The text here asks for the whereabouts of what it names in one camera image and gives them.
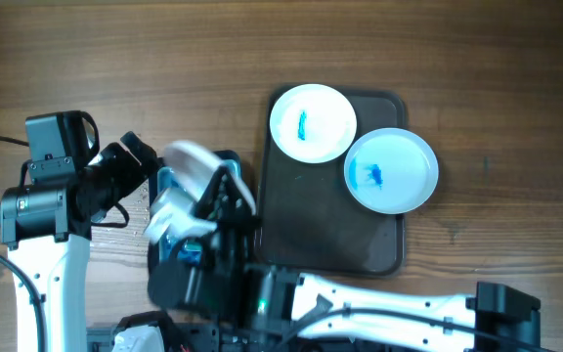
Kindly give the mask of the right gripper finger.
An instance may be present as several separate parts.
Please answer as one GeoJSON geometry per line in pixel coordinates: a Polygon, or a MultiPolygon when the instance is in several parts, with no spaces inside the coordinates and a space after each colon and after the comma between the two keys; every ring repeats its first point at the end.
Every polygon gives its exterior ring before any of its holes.
{"type": "Polygon", "coordinates": [[[240,220],[252,219],[255,214],[255,200],[245,183],[228,168],[223,168],[222,181],[226,197],[223,209],[228,218],[240,220]]]}
{"type": "Polygon", "coordinates": [[[195,205],[195,217],[203,220],[214,220],[219,208],[221,189],[225,187],[226,169],[218,168],[206,186],[203,195],[195,205]]]}

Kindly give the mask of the light blue plate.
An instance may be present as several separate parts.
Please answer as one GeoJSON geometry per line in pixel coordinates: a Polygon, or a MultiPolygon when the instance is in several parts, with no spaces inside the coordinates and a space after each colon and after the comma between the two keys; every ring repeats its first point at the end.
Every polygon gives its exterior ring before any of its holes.
{"type": "Polygon", "coordinates": [[[382,214],[402,214],[426,203],[440,176],[437,156],[421,137],[401,128],[380,128],[359,138],[343,166],[351,196],[382,214]]]}

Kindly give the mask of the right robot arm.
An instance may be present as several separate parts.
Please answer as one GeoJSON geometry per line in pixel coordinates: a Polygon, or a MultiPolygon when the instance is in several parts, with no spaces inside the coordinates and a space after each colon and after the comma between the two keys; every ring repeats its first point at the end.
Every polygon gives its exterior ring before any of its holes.
{"type": "Polygon", "coordinates": [[[404,295],[254,262],[248,238],[260,219],[251,200],[226,168],[204,179],[201,198],[158,171],[147,227],[155,305],[228,323],[262,351],[348,351],[361,340],[416,351],[540,349],[541,304],[510,286],[404,295]]]}

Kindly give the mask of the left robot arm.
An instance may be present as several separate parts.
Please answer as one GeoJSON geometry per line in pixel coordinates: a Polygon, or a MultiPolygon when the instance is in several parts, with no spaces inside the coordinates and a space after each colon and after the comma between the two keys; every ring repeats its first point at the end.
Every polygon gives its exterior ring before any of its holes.
{"type": "Polygon", "coordinates": [[[102,148],[94,119],[81,110],[32,116],[25,130],[30,180],[0,201],[1,242],[16,271],[17,348],[84,351],[92,229],[160,161],[132,132],[102,148]]]}

